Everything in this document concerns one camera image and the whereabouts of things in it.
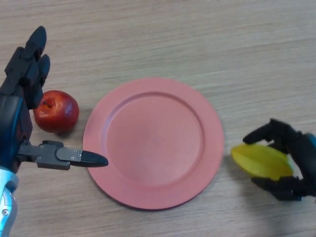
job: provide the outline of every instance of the apple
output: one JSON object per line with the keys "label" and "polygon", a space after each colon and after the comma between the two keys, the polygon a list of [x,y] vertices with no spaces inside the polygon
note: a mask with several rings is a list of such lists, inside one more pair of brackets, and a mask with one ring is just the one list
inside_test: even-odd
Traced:
{"label": "apple", "polygon": [[33,114],[35,123],[40,129],[62,134],[74,128],[79,117],[79,106],[77,101],[66,92],[50,90],[43,94]]}

